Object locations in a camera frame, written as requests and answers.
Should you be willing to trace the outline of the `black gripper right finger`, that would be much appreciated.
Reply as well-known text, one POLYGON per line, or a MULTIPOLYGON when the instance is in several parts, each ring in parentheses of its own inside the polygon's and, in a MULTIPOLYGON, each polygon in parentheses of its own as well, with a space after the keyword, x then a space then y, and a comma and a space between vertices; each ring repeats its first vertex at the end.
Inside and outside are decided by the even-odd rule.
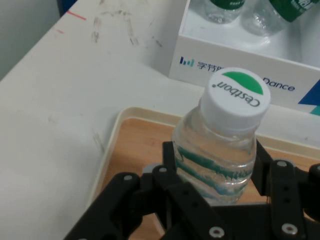
POLYGON ((273 159, 257 142, 251 180, 269 200, 271 239, 320 238, 319 164, 304 171, 288 160, 273 159))

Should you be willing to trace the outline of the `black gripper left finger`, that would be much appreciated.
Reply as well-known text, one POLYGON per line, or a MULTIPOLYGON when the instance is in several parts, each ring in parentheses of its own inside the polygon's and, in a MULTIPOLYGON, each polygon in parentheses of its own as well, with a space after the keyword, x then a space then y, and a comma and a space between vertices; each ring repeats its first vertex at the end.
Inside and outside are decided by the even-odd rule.
POLYGON ((176 173, 171 141, 152 172, 116 174, 66 235, 68 240, 127 240, 143 217, 155 214, 165 240, 231 240, 222 218, 176 173))

